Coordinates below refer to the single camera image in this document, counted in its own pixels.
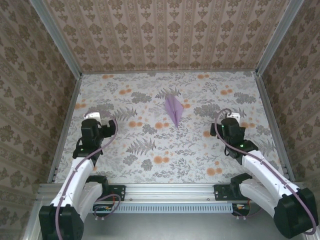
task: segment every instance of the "patterned wallpaper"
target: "patterned wallpaper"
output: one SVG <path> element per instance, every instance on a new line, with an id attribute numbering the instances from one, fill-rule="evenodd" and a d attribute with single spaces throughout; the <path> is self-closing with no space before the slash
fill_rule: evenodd
<path id="1" fill-rule="evenodd" d="M 289 0 L 45 0 L 83 72 L 253 69 Z"/>
<path id="2" fill-rule="evenodd" d="M 23 234 L 75 78 L 27 0 L 0 1 L 0 239 Z"/>
<path id="3" fill-rule="evenodd" d="M 240 113 L 245 138 L 283 172 L 253 72 L 85 74 L 81 79 L 55 183 L 67 178 L 84 114 L 90 112 L 99 112 L 102 124 L 110 119 L 107 112 L 118 122 L 114 142 L 93 170 L 110 184 L 226 183 L 252 174 L 225 156 L 225 145 L 210 135 L 224 108 Z M 178 128 L 165 109 L 167 94 L 183 104 Z"/>
<path id="4" fill-rule="evenodd" d="M 320 203 L 319 0 L 304 1 L 262 78 L 295 176 Z"/>

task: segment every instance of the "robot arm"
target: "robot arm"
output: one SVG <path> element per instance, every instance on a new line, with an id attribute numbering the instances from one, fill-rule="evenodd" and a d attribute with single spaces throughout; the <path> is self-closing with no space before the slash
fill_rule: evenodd
<path id="1" fill-rule="evenodd" d="M 253 200 L 273 218 L 282 235 L 292 238 L 313 228 L 309 215 L 290 191 L 292 189 L 310 210 L 318 225 L 317 206 L 313 193 L 308 188 L 300 189 L 282 176 L 265 159 L 253 142 L 244 139 L 245 128 L 240 127 L 238 121 L 233 117 L 227 117 L 221 121 L 221 124 L 218 124 L 217 131 L 222 139 L 232 146 L 230 148 L 226 145 L 225 154 L 247 168 L 259 182 L 247 173 L 233 177 L 230 191 L 234 200 L 239 197 Z M 216 135 L 214 123 L 210 133 L 212 136 Z"/>
<path id="2" fill-rule="evenodd" d="M 103 154 L 104 138 L 116 133 L 115 122 L 110 120 L 108 123 L 109 125 L 101 125 L 98 112 L 88 114 L 81 123 L 82 137 L 78 140 L 73 152 L 74 159 L 68 176 L 51 204 L 43 206 L 39 211 L 43 240 L 58 239 L 55 224 L 57 209 L 59 209 L 58 227 L 63 240 L 80 240 L 84 231 L 85 219 L 95 201 L 100 196 L 108 195 L 107 178 L 90 176 L 98 157 Z"/>

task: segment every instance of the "purple paper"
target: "purple paper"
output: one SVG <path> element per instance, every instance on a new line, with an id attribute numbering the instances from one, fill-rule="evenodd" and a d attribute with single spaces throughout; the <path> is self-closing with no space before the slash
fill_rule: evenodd
<path id="1" fill-rule="evenodd" d="M 172 94 L 167 94 L 165 96 L 164 106 L 174 125 L 178 127 L 184 107 Z"/>

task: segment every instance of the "floral mat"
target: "floral mat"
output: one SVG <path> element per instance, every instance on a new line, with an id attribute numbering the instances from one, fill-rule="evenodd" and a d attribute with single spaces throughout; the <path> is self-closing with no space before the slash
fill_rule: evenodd
<path id="1" fill-rule="evenodd" d="M 166 94 L 183 104 L 178 128 L 165 110 Z M 82 76 L 55 182 L 62 183 L 70 170 L 83 115 L 95 111 L 102 124 L 109 120 L 106 112 L 115 116 L 118 134 L 92 174 L 117 184 L 229 182 L 246 170 L 210 136 L 215 113 L 223 108 L 240 113 L 246 139 L 282 173 L 252 72 L 91 74 Z"/>

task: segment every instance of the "purple cable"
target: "purple cable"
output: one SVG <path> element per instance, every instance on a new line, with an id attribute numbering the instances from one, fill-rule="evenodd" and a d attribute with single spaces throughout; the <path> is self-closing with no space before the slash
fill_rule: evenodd
<path id="1" fill-rule="evenodd" d="M 247 216 L 243 216 L 241 213 L 239 213 L 238 211 L 235 211 L 235 210 L 233 210 L 233 212 L 239 215 L 239 216 L 237 216 L 237 217 L 242 217 L 242 218 L 248 219 L 248 218 L 251 218 L 251 217 L 254 217 L 254 216 L 258 215 L 259 213 L 262 212 L 262 210 L 263 210 L 263 209 L 260 208 L 257 212 L 255 212 L 255 213 L 253 213 L 253 214 L 250 214 L 250 215 L 247 215 Z"/>
<path id="2" fill-rule="evenodd" d="M 289 186 L 287 185 L 287 183 L 279 176 L 279 174 L 274 171 L 268 164 L 265 163 L 265 161 L 263 161 L 262 159 L 260 159 L 259 157 L 249 153 L 249 152 L 245 152 L 245 151 L 242 151 L 240 149 L 237 149 L 233 146 L 231 146 L 230 144 L 228 144 L 225 140 L 222 139 L 222 137 L 220 136 L 219 132 L 218 132 L 218 127 L 217 127 L 217 122 L 218 122 L 218 118 L 219 116 L 221 115 L 221 113 L 223 112 L 229 112 L 229 114 L 232 113 L 232 111 L 229 109 L 229 108 L 224 108 L 222 109 L 220 112 L 218 112 L 217 116 L 215 117 L 215 121 L 214 121 L 214 130 L 215 130 L 215 133 L 217 135 L 217 137 L 226 145 L 228 146 L 229 148 L 231 148 L 232 150 L 235 150 L 241 154 L 244 154 L 244 155 L 248 155 L 256 160 L 258 160 L 261 164 L 263 164 L 286 188 L 289 189 L 289 191 L 294 195 L 294 197 L 298 200 L 298 202 L 302 205 L 303 209 L 306 211 L 306 213 L 308 214 L 311 222 L 312 222 L 312 231 L 311 232 L 304 232 L 304 234 L 306 235 L 313 235 L 316 233 L 317 231 L 317 224 L 316 224 L 316 221 L 314 219 L 314 216 L 312 216 L 312 213 L 310 212 L 310 210 L 308 209 L 308 207 L 305 205 L 305 203 L 301 200 L 301 198 L 296 194 L 296 192 Z"/>
<path id="3" fill-rule="evenodd" d="M 118 209 L 120 203 L 121 203 L 121 197 L 118 195 L 118 194 L 109 194 L 107 196 L 104 196 L 102 198 L 99 198 L 97 199 L 95 202 L 100 202 L 104 199 L 107 199 L 107 198 L 110 198 L 110 197 L 117 197 L 118 198 L 118 204 L 115 206 L 115 208 L 104 218 L 104 219 L 107 219 L 109 218 L 112 214 L 114 214 L 114 212 Z M 94 216 L 97 217 L 97 210 L 99 209 L 99 207 L 97 207 L 95 210 L 94 210 Z"/>
<path id="4" fill-rule="evenodd" d="M 82 161 L 79 162 L 79 164 L 78 164 L 78 165 L 75 167 L 75 169 L 73 170 L 70 178 L 68 179 L 68 182 L 67 182 L 66 185 L 65 185 L 65 188 L 64 188 L 64 190 L 63 190 L 63 192 L 62 192 L 62 195 L 61 195 L 61 197 L 60 197 L 59 203 L 58 203 L 58 205 L 57 205 L 57 207 L 56 207 L 56 211 L 55 211 L 55 229 L 56 229 L 56 234 L 57 234 L 59 240 L 63 240 L 62 235 L 61 235 L 61 232 L 60 232 L 60 227 L 59 227 L 59 211 L 60 211 L 60 207 L 61 207 L 61 205 L 62 205 L 62 202 L 64 201 L 64 197 L 66 196 L 66 192 L 67 192 L 67 190 L 68 190 L 68 187 L 69 187 L 69 185 L 70 185 L 70 183 L 71 183 L 71 181 L 72 181 L 72 178 L 73 178 L 74 175 L 76 174 L 77 170 L 80 168 L 81 164 L 83 164 L 84 161 L 88 160 L 89 158 L 91 158 L 91 157 L 92 157 L 93 155 L 95 155 L 96 153 L 100 152 L 102 149 L 104 149 L 104 148 L 106 148 L 107 146 L 109 146 L 109 145 L 113 142 L 113 140 L 115 140 L 116 135 L 117 135 L 117 132 L 118 132 L 118 123 L 117 123 L 117 120 L 116 120 L 115 118 L 112 119 L 112 120 L 114 121 L 114 125 L 115 125 L 115 132 L 114 132 L 113 137 L 110 139 L 110 141 L 109 141 L 107 144 L 103 145 L 101 148 L 95 150 L 94 152 L 92 152 L 92 153 L 90 153 L 88 156 L 86 156 L 84 159 L 82 159 Z"/>

